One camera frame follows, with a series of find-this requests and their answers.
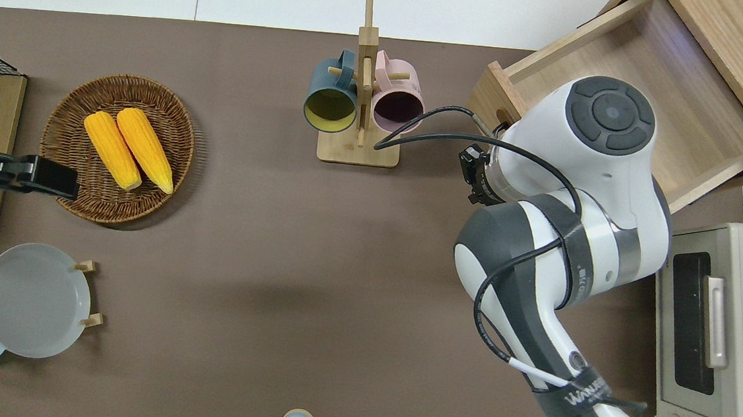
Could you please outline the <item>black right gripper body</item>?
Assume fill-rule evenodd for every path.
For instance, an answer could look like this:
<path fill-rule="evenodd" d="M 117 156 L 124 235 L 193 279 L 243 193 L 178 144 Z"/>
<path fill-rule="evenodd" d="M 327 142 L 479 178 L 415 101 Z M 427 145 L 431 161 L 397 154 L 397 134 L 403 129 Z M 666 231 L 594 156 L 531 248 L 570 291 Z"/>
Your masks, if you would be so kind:
<path fill-rule="evenodd" d="M 462 176 L 471 187 L 467 196 L 469 203 L 493 206 L 501 204 L 503 199 L 492 191 L 489 180 L 486 178 L 485 167 L 489 163 L 490 153 L 473 143 L 459 153 L 458 162 Z"/>

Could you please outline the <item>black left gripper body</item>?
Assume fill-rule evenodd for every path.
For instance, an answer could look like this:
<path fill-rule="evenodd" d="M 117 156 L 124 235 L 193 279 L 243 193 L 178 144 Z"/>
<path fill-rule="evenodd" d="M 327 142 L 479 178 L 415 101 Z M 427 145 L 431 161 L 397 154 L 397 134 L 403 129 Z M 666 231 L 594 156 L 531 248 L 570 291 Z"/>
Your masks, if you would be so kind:
<path fill-rule="evenodd" d="M 79 185 L 77 171 L 54 160 L 0 153 L 0 192 L 39 192 L 72 202 L 78 198 Z"/>

